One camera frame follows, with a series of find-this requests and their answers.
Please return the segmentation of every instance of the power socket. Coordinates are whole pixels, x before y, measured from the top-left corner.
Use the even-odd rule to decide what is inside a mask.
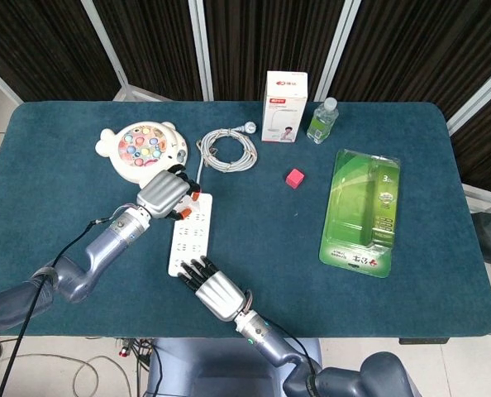
[[[177,277],[182,273],[181,262],[207,254],[209,231],[211,228],[212,196],[201,193],[198,198],[199,211],[191,213],[187,219],[176,221],[172,246],[170,247],[169,275]]]

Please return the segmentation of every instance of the white box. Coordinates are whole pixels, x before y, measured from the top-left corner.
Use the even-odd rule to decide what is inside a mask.
[[[265,85],[262,141],[295,142],[307,97],[307,73],[269,71]]]

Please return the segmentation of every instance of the green package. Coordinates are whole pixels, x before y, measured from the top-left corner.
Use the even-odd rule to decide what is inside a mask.
[[[399,161],[341,150],[336,156],[319,259],[387,277],[391,269]]]

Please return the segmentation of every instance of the bottle cap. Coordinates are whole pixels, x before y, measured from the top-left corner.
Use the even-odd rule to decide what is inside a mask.
[[[337,100],[335,98],[327,98],[324,102],[324,106],[328,112],[331,112],[337,108]]]

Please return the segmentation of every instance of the table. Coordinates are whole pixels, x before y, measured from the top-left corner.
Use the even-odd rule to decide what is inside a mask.
[[[316,103],[303,118],[307,126]],[[209,257],[254,308],[298,337],[454,337],[491,332],[491,289],[461,188],[444,117],[430,103],[339,103],[322,145],[301,128],[294,144],[262,143],[246,172],[205,169],[213,195]],[[261,125],[262,103],[25,103],[12,115],[0,151],[0,290],[26,280],[78,236],[90,219],[133,202],[138,186],[94,151],[100,131],[171,121],[189,145],[219,127]],[[217,143],[222,160],[241,146]],[[318,250],[336,152],[402,162],[392,271],[378,279],[322,264]],[[293,190],[286,174],[306,178]],[[234,337],[179,280],[167,276],[172,222],[150,230],[102,276],[81,304],[60,296],[31,321],[31,335]],[[69,256],[83,262],[93,230]]]

